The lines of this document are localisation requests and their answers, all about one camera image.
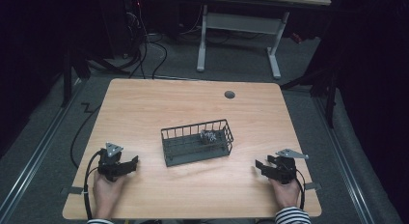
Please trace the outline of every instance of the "metal frame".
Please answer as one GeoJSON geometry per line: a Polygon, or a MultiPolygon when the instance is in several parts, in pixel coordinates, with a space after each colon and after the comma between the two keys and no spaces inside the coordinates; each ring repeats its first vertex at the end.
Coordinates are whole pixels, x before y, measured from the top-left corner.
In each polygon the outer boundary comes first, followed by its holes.
{"type": "Polygon", "coordinates": [[[324,124],[325,129],[327,130],[328,137],[331,139],[331,146],[333,148],[335,158],[340,167],[341,175],[345,182],[346,188],[348,189],[352,203],[355,206],[355,210],[357,211],[358,216],[363,224],[375,223],[373,214],[370,212],[370,208],[368,207],[361,186],[359,186],[356,180],[356,175],[354,175],[352,169],[349,167],[348,160],[343,153],[343,149],[337,138],[337,134],[335,133],[334,129],[326,122],[325,107],[322,102],[323,101],[320,98],[313,98],[315,109],[318,111],[319,117],[324,124]]]}
{"type": "Polygon", "coordinates": [[[282,19],[261,18],[237,14],[209,13],[207,5],[204,5],[202,20],[202,37],[199,46],[197,71],[205,71],[205,35],[207,28],[224,29],[232,31],[252,32],[274,35],[275,39],[271,47],[267,48],[267,57],[275,79],[280,79],[280,69],[277,63],[276,51],[280,39],[286,28],[289,12],[285,12],[282,19]]]}
{"type": "Polygon", "coordinates": [[[39,170],[42,161],[44,160],[48,150],[51,147],[51,141],[54,138],[55,133],[59,129],[61,123],[63,122],[65,116],[67,115],[74,99],[80,94],[82,89],[85,86],[86,81],[77,84],[74,89],[73,97],[68,101],[68,103],[61,107],[58,111],[58,114],[52,121],[51,125],[48,127],[45,135],[42,137],[41,141],[36,147],[36,150],[33,152],[30,160],[18,176],[17,181],[15,182],[13,188],[9,192],[9,195],[3,201],[3,204],[0,207],[0,223],[8,223],[9,219],[12,217],[12,214],[15,208],[18,205],[18,202],[21,200],[24,195],[28,185],[30,184],[33,177],[36,175],[39,170]]]}

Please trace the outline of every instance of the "black cable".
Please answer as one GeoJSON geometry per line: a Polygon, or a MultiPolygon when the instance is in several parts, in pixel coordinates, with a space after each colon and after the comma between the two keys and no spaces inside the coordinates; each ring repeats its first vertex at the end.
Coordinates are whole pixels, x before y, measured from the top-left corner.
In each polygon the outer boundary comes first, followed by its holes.
{"type": "Polygon", "coordinates": [[[99,105],[93,112],[91,112],[91,114],[87,117],[87,119],[82,123],[81,127],[77,130],[77,132],[75,133],[75,136],[71,142],[71,146],[69,148],[69,156],[71,158],[71,162],[72,164],[75,166],[75,168],[78,168],[78,164],[75,162],[74,157],[73,157],[73,148],[74,148],[74,143],[75,140],[77,139],[79,132],[81,132],[82,128],[84,127],[84,125],[90,120],[90,118],[94,115],[94,113],[99,110],[99,108],[101,107],[101,105],[99,105]]]}
{"type": "Polygon", "coordinates": [[[201,34],[195,34],[196,32],[198,32],[200,30],[201,29],[198,29],[198,30],[192,31],[190,33],[186,33],[186,34],[179,34],[179,37],[184,39],[184,40],[187,40],[187,41],[196,41],[196,40],[201,38],[201,34]],[[195,36],[195,38],[186,38],[186,37],[184,37],[184,36],[188,36],[188,35],[195,36]]]}
{"type": "Polygon", "coordinates": [[[163,45],[161,45],[159,43],[152,43],[152,44],[156,44],[156,45],[162,47],[163,50],[165,51],[165,56],[163,57],[162,62],[153,70],[152,79],[154,79],[154,75],[156,74],[156,71],[160,68],[160,66],[162,66],[162,64],[165,62],[166,58],[168,57],[168,51],[166,50],[166,48],[163,45]]]}
{"type": "Polygon", "coordinates": [[[142,75],[144,76],[144,79],[146,79],[146,78],[145,78],[144,69],[142,68],[142,64],[144,63],[145,58],[147,57],[147,52],[148,52],[148,48],[147,48],[147,43],[146,43],[146,42],[145,42],[145,44],[144,44],[144,47],[145,47],[144,57],[140,60],[138,66],[136,66],[135,70],[132,71],[132,73],[128,76],[128,78],[131,78],[131,77],[133,76],[133,74],[135,73],[135,71],[136,71],[139,67],[141,67],[141,73],[142,73],[142,75]]]}
{"type": "Polygon", "coordinates": [[[87,212],[87,217],[88,220],[93,219],[93,214],[91,212],[91,206],[90,206],[90,198],[89,198],[89,193],[88,193],[88,177],[90,176],[90,168],[91,164],[93,163],[94,159],[96,158],[97,155],[99,155],[101,151],[96,152],[93,157],[91,157],[90,162],[88,163],[87,166],[87,171],[85,171],[85,180],[84,180],[84,205],[85,205],[85,211],[87,212]]]}
{"type": "Polygon", "coordinates": [[[89,177],[89,176],[92,174],[92,172],[95,171],[96,169],[98,169],[98,167],[93,168],[93,170],[91,170],[91,171],[88,173],[88,177],[89,177]]]}
{"type": "MultiPolygon", "coordinates": [[[[126,69],[128,67],[131,67],[131,66],[135,65],[140,60],[138,58],[140,56],[138,47],[142,43],[143,38],[144,38],[144,36],[139,35],[140,31],[139,31],[138,27],[136,27],[136,28],[134,27],[135,26],[134,23],[137,20],[137,16],[135,14],[133,14],[133,13],[126,13],[126,14],[131,15],[131,17],[134,18],[133,21],[132,21],[132,24],[131,24],[132,27],[127,26],[129,28],[129,31],[131,32],[131,34],[130,34],[131,42],[130,42],[130,47],[128,49],[128,52],[133,57],[129,62],[124,63],[124,64],[122,64],[120,66],[117,66],[116,68],[118,68],[119,70],[123,70],[123,69],[126,69]]],[[[95,64],[93,64],[91,62],[88,62],[88,66],[90,68],[95,69],[95,70],[108,70],[107,68],[99,67],[99,66],[97,66],[97,65],[95,65],[95,64]]]]}
{"type": "Polygon", "coordinates": [[[213,43],[213,44],[222,44],[224,42],[227,42],[229,39],[230,39],[230,36],[226,36],[226,38],[224,40],[222,40],[221,42],[211,42],[211,41],[208,40],[208,38],[206,38],[205,40],[206,40],[206,42],[213,43]]]}
{"type": "Polygon", "coordinates": [[[304,210],[304,203],[306,201],[306,180],[304,179],[303,174],[297,170],[297,172],[301,175],[301,178],[303,179],[303,185],[301,185],[300,181],[295,178],[295,180],[298,183],[298,186],[300,186],[300,192],[301,192],[301,201],[300,201],[300,209],[304,210]]]}
{"type": "Polygon", "coordinates": [[[253,39],[260,38],[260,37],[266,35],[266,34],[263,34],[263,33],[253,33],[253,34],[254,34],[253,37],[245,37],[243,35],[236,35],[234,32],[229,33],[229,35],[234,37],[234,38],[239,38],[239,39],[244,39],[244,40],[253,40],[253,39]]]}

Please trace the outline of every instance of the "dark background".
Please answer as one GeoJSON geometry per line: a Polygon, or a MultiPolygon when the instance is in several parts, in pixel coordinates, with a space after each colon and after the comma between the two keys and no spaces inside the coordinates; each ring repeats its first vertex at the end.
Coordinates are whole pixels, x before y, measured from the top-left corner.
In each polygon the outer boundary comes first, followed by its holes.
{"type": "MultiPolygon", "coordinates": [[[[121,51],[116,45],[120,41],[115,41],[120,31],[104,21],[115,11],[102,9],[98,0],[0,1],[3,155],[62,73],[68,44],[103,58],[121,51]]],[[[173,37],[183,31],[179,23],[190,27],[199,12],[198,5],[143,2],[147,27],[173,37]]],[[[322,38],[306,74],[331,66],[329,59],[345,46],[337,85],[349,119],[392,203],[409,222],[404,206],[409,199],[408,0],[333,0],[332,6],[359,12],[335,16],[331,22],[327,14],[291,13],[285,37],[297,33],[304,39],[322,38]]]]}

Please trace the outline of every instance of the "gray carpet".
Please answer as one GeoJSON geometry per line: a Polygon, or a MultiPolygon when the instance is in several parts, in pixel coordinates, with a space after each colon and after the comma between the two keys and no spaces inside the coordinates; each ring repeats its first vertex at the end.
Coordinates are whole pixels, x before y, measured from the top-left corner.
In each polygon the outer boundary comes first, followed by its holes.
{"type": "MultiPolygon", "coordinates": [[[[274,80],[265,50],[247,44],[240,46],[241,39],[230,39],[223,44],[209,44],[205,72],[196,72],[198,40],[173,41],[164,38],[159,43],[166,47],[167,53],[165,53],[153,43],[155,38],[158,39],[158,37],[151,37],[152,43],[148,44],[147,59],[144,63],[146,77],[151,76],[155,67],[167,54],[166,61],[156,73],[157,79],[178,77],[278,84],[284,84],[301,76],[319,44],[319,40],[308,40],[297,44],[292,40],[283,39],[277,52],[282,79],[274,80]]],[[[223,37],[212,41],[219,42],[222,39],[223,37]]],[[[112,62],[121,64],[123,61],[117,59],[112,62]]],[[[31,179],[21,199],[17,199],[18,203],[8,219],[9,223],[85,223],[85,221],[65,220],[62,216],[67,199],[64,188],[72,184],[76,173],[69,158],[69,147],[75,133],[90,115],[84,112],[85,106],[81,103],[88,102],[90,109],[98,107],[103,101],[110,80],[117,77],[123,76],[108,71],[93,70],[90,80],[75,86],[77,97],[51,139],[41,166],[35,172],[35,176],[31,179]]],[[[138,70],[134,78],[142,78],[142,72],[138,70]]],[[[307,89],[308,87],[296,87],[284,91],[284,96],[301,148],[310,156],[307,163],[312,178],[322,186],[317,190],[322,214],[313,218],[313,223],[362,223],[333,148],[334,136],[331,137],[329,134],[326,124],[322,121],[322,114],[317,108],[320,98],[311,98],[307,89]]],[[[0,172],[2,201],[12,190],[54,117],[61,111],[62,92],[63,83],[60,79],[48,97],[33,112],[30,122],[14,145],[1,159],[0,167],[7,169],[0,172]]],[[[84,125],[75,141],[74,159],[76,162],[79,162],[82,157],[96,115],[93,115],[84,125]]],[[[347,163],[362,189],[373,222],[401,223],[361,150],[339,94],[337,95],[334,124],[335,129],[330,131],[335,135],[345,153],[347,163]]]]}

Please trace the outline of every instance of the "desk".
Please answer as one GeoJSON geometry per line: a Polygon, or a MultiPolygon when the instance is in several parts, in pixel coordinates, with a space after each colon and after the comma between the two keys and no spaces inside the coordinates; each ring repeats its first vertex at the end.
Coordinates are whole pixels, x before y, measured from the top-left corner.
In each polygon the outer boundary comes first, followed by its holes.
{"type": "MultiPolygon", "coordinates": [[[[140,159],[113,215],[129,219],[272,217],[278,210],[272,186],[255,159],[266,163],[268,154],[283,149],[301,153],[280,87],[273,83],[114,79],[73,186],[83,185],[91,156],[105,142],[124,147],[122,162],[140,159]],[[226,91],[235,98],[226,98],[226,91]],[[229,156],[166,167],[161,128],[221,119],[228,120],[234,138],[229,156]]],[[[296,159],[296,165],[310,182],[305,160],[296,159]]],[[[89,186],[93,208],[92,180],[89,186]]],[[[86,219],[83,204],[82,195],[69,194],[64,218],[86,219]]],[[[306,192],[305,210],[321,213],[314,190],[306,192]]]]}
{"type": "MultiPolygon", "coordinates": [[[[330,0],[270,0],[289,3],[301,3],[311,5],[325,5],[331,4],[330,0]]],[[[246,15],[236,14],[218,14],[208,13],[207,5],[204,5],[204,12],[202,18],[202,36],[199,46],[198,65],[197,71],[205,70],[205,42],[206,42],[206,29],[225,29],[233,31],[243,31],[252,33],[262,33],[274,35],[275,38],[271,44],[271,47],[267,48],[267,56],[270,62],[270,67],[273,72],[273,77],[276,79],[281,78],[279,66],[276,59],[276,51],[279,46],[280,39],[286,28],[286,22],[289,16],[289,12],[285,12],[283,18],[261,18],[246,15]]]]}

